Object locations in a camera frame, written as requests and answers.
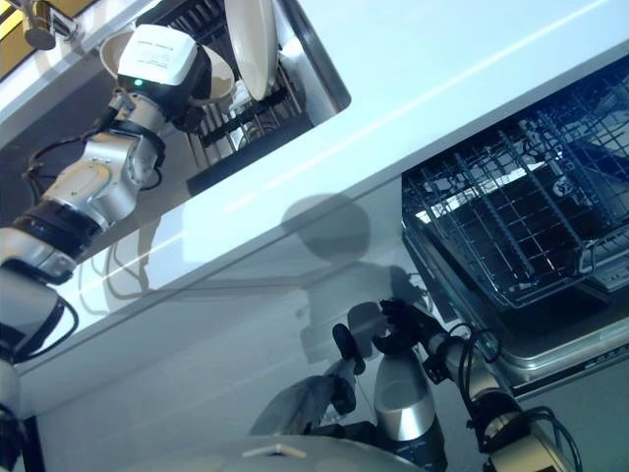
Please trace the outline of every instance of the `dish rack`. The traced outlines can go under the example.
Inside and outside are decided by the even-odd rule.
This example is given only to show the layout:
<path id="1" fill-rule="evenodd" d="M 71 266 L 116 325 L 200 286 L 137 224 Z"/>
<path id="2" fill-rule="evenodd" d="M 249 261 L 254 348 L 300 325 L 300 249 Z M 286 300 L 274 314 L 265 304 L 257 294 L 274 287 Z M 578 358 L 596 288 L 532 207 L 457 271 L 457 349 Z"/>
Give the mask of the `dish rack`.
<path id="1" fill-rule="evenodd" d="M 629 56 L 408 171 L 405 222 L 497 308 L 629 283 Z"/>
<path id="2" fill-rule="evenodd" d="M 209 46 L 223 57 L 239 79 L 227 30 L 224 0 L 162 1 L 138 18 L 138 25 L 144 23 L 189 34 L 196 42 Z M 250 99 L 236 106 L 229 103 L 204 106 L 199 128 L 188 135 L 198 166 L 216 164 L 292 123 L 304 113 L 300 96 L 298 88 L 278 64 L 275 85 L 264 100 Z M 208 152 L 208 148 L 214 148 L 214 152 Z"/>

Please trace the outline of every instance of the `silver cylinder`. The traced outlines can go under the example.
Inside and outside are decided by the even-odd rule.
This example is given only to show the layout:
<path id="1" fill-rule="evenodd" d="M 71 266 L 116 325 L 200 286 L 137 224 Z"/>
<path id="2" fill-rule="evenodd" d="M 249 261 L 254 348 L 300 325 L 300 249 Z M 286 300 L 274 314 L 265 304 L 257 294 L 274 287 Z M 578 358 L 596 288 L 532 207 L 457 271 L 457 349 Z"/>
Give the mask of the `silver cylinder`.
<path id="1" fill-rule="evenodd" d="M 432 393 L 414 352 L 384 356 L 375 380 L 373 407 L 378 428 L 391 440 L 415 440 L 430 429 L 435 419 Z"/>

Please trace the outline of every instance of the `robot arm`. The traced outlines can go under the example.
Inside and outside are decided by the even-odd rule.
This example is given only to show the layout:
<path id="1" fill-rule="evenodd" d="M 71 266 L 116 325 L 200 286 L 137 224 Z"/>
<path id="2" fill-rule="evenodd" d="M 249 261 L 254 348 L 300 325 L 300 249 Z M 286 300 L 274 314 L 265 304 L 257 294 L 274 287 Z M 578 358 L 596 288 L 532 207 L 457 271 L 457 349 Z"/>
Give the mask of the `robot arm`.
<path id="1" fill-rule="evenodd" d="M 0 229 L 0 442 L 18 411 L 17 374 L 59 322 L 65 301 L 48 284 L 67 281 L 94 238 L 128 216 L 161 164 L 166 123 L 190 131 L 200 120 L 191 98 L 209 95 L 211 65 L 187 34 L 136 29 L 120 59 L 118 85 L 81 158 L 67 167 L 11 227 Z M 0 447 L 11 470 L 13 447 Z"/>
<path id="2" fill-rule="evenodd" d="M 486 360 L 475 352 L 477 333 L 470 339 L 451 335 L 429 315 L 399 300 L 381 302 L 382 311 L 396 327 L 393 334 L 375 338 L 375 346 L 385 354 L 401 346 L 421 343 L 429 357 L 424 368 L 438 384 L 456 382 L 470 414 L 469 426 L 476 432 L 479 451 L 488 454 L 486 472 L 554 470 L 580 472 L 581 459 L 572 438 L 546 407 L 523 411 L 516 400 L 487 368 Z M 535 425 L 551 421 L 562 429 L 570 443 L 573 463 Z"/>

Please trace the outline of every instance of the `white countertop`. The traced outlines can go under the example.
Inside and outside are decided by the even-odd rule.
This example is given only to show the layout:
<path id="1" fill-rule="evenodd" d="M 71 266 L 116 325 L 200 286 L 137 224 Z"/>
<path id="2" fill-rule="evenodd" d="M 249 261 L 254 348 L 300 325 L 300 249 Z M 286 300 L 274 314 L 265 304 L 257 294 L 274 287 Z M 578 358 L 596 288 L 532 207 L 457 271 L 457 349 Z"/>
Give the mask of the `white countertop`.
<path id="1" fill-rule="evenodd" d="M 117 0 L 101 0 L 93 8 L 123 3 L 132 8 L 132 2 Z M 221 270 L 280 238 L 281 222 L 294 203 L 323 194 L 356 198 L 571 78 L 629 53 L 626 0 L 300 4 L 352 102 L 166 213 L 144 268 L 153 295 Z M 30 67 L 27 61 L 18 72 Z M 19 82 L 17 76 L 12 80 Z M 11 93 L 8 84 L 0 87 L 0 102 Z M 119 264 L 110 265 L 109 273 L 103 272 L 109 256 L 103 252 L 59 287 L 81 317 L 80 331 L 66 349 L 122 319 L 103 315 L 128 316 L 154 303 L 146 292 L 118 297 L 109 283 L 138 271 L 138 238 L 139 232 L 121 241 Z M 64 320 L 58 331 L 68 325 Z M 43 362 L 45 357 L 23 369 Z"/>

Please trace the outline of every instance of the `black cable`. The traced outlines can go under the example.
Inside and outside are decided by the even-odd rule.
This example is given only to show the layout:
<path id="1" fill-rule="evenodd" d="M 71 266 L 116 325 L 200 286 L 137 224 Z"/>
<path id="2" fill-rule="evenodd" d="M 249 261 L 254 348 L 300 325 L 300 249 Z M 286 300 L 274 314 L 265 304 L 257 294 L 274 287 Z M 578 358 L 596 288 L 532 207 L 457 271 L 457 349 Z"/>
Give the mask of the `black cable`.
<path id="1" fill-rule="evenodd" d="M 550 408 L 540 406 L 532 408 L 522 413 L 528 419 L 529 423 L 536 421 L 548 421 L 555 431 L 561 433 L 566 439 L 570 452 L 572 453 L 572 461 L 575 468 L 575 472 L 583 472 L 583 462 L 581 460 L 581 454 L 579 453 L 579 447 L 574 441 L 572 435 L 568 432 L 568 429 L 554 416 L 554 413 Z"/>
<path id="2" fill-rule="evenodd" d="M 150 185 L 148 187 L 142 187 L 140 189 L 141 192 L 146 192 L 147 190 L 153 190 L 154 188 L 159 187 L 159 184 L 161 184 L 161 181 L 163 179 L 163 176 L 161 175 L 161 171 L 157 167 L 155 167 L 153 170 L 155 171 L 155 175 L 157 176 L 157 182 L 155 182 L 153 185 Z"/>
<path id="3" fill-rule="evenodd" d="M 63 336 L 61 336 L 59 339 L 57 339 L 55 342 L 53 342 L 51 345 L 49 345 L 45 349 L 37 351 L 34 354 L 28 354 L 20 358 L 14 359 L 15 363 L 31 361 L 32 359 L 36 359 L 37 357 L 47 354 L 53 349 L 59 347 L 59 345 L 62 342 L 66 341 L 70 336 L 72 336 L 77 331 L 77 328 L 79 327 L 79 314 L 77 313 L 75 308 L 72 305 L 70 305 L 70 303 L 65 298 L 59 297 L 59 299 L 61 300 L 61 303 L 64 304 L 64 306 L 68 309 L 68 311 L 72 315 L 72 318 L 73 318 L 72 327 L 70 327 L 70 329 L 68 329 L 68 331 Z"/>
<path id="4" fill-rule="evenodd" d="M 83 139 L 84 136 L 75 136 L 73 138 L 67 138 L 65 140 L 57 141 L 36 151 L 29 158 L 29 167 L 27 171 L 22 174 L 22 180 L 27 184 L 32 205 L 36 205 L 41 198 L 41 194 L 43 194 L 43 185 L 39 181 L 39 169 L 42 166 L 41 162 L 39 162 L 41 157 L 56 148 L 70 145 L 72 143 L 77 143 L 79 141 L 82 141 Z"/>
<path id="5" fill-rule="evenodd" d="M 491 328 L 486 329 L 478 329 L 475 330 L 470 324 L 460 323 L 450 329 L 449 334 L 457 329 L 458 327 L 466 327 L 470 330 L 470 337 L 465 339 L 465 344 L 463 345 L 463 349 L 461 351 L 461 358 L 459 361 L 459 369 L 457 372 L 457 384 L 459 385 L 459 391 L 461 393 L 461 397 L 463 398 L 463 402 L 465 403 L 466 408 L 473 414 L 473 404 L 472 399 L 470 398 L 470 383 L 472 381 L 472 364 L 474 361 L 474 349 L 476 344 L 485 334 L 494 334 L 495 330 Z M 492 364 L 498 360 L 500 357 L 500 353 L 502 352 L 502 341 L 498 336 L 495 337 L 497 340 L 497 348 L 496 352 L 491 357 L 485 357 L 485 362 L 488 364 Z"/>
<path id="6" fill-rule="evenodd" d="M 27 188 L 29 189 L 30 200 L 31 200 L 32 205 L 36 205 L 37 203 L 39 203 L 39 199 L 41 198 L 41 195 L 43 194 L 43 191 L 44 191 L 44 187 L 39 181 L 39 178 L 40 177 L 56 178 L 54 176 L 39 175 L 39 169 L 43 165 L 41 164 L 41 162 L 39 162 L 41 157 L 45 155 L 46 153 L 51 152 L 52 150 L 59 148 L 61 146 L 70 145 L 72 143 L 78 143 L 78 142 L 85 144 L 86 141 L 90 137 L 104 131 L 109 125 L 111 125 L 113 120 L 116 118 L 117 113 L 118 111 L 115 108 L 112 108 L 110 106 L 107 107 L 107 109 L 105 110 L 103 115 L 100 117 L 98 122 L 86 133 L 52 143 L 51 145 L 48 145 L 36 151 L 29 158 L 29 161 L 28 161 L 29 167 L 27 171 L 22 174 L 22 180 L 27 184 Z"/>

